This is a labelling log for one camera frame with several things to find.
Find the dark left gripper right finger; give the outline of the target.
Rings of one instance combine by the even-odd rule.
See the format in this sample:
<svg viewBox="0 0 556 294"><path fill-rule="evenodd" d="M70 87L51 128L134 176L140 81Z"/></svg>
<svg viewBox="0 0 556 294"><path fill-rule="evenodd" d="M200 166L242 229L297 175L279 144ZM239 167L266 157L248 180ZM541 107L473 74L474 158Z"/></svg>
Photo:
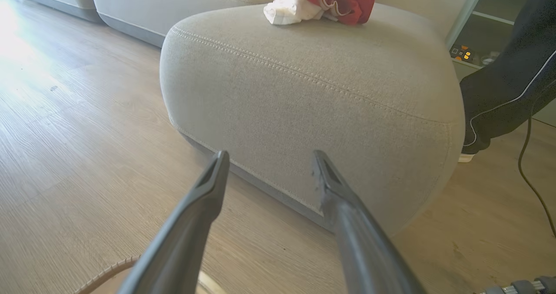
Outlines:
<svg viewBox="0 0 556 294"><path fill-rule="evenodd" d="M332 160L313 153L321 211L335 235L350 294L424 294L425 288Z"/></svg>

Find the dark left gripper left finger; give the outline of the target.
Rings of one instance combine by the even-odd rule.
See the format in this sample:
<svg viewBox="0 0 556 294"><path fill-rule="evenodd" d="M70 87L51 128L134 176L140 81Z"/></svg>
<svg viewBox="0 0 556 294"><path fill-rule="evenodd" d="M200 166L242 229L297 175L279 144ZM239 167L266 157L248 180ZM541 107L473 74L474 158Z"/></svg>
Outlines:
<svg viewBox="0 0 556 294"><path fill-rule="evenodd" d="M224 203L230 156L221 150L169 215L119 294L194 294L207 237Z"/></svg>

